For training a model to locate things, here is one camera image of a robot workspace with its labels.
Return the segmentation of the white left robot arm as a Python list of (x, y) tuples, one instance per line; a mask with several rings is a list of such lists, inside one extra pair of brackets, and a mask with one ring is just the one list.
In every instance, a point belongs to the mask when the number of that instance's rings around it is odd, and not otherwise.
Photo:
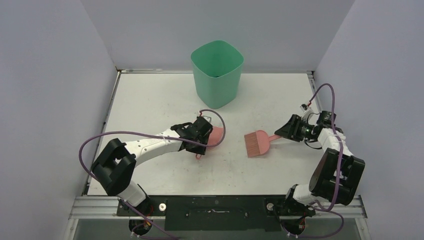
[(197, 155), (206, 153), (206, 145), (213, 125), (199, 116), (194, 122), (175, 124), (165, 131), (140, 140), (122, 142), (110, 140), (91, 166), (91, 172), (108, 196), (119, 197), (129, 203), (136, 215), (149, 210), (149, 197), (132, 180), (140, 164), (161, 155), (187, 151)]

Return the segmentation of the green plastic bin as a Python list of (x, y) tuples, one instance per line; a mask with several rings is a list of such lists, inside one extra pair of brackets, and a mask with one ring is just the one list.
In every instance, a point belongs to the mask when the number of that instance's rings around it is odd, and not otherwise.
[(244, 56), (224, 40), (214, 40), (190, 55), (198, 97), (211, 109), (233, 101), (238, 92)]

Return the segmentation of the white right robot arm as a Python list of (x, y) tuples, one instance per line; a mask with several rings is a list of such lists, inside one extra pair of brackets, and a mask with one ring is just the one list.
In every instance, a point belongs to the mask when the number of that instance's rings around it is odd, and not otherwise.
[(329, 209), (347, 206), (356, 194), (366, 164), (348, 149), (343, 131), (334, 126), (335, 117), (330, 111), (322, 111), (312, 125), (307, 117), (294, 114), (274, 132), (294, 142), (317, 142), (323, 150), (309, 183), (293, 185), (283, 199), (282, 207), (290, 215), (324, 201), (329, 202)]

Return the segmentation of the pink hand brush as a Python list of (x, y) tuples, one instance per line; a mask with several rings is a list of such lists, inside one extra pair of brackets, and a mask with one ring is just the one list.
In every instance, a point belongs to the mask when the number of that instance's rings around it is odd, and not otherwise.
[(279, 135), (268, 135), (264, 130), (257, 130), (244, 135), (245, 148), (248, 158), (254, 158), (266, 154), (271, 142), (282, 138)]

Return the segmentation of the pink plastic dustpan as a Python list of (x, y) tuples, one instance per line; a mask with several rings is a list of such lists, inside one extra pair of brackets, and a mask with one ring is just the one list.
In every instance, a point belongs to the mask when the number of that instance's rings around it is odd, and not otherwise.
[(209, 135), (207, 145), (212, 145), (212, 147), (207, 147), (206, 149), (213, 149), (217, 145), (224, 135), (224, 128), (221, 126), (213, 126), (212, 132)]

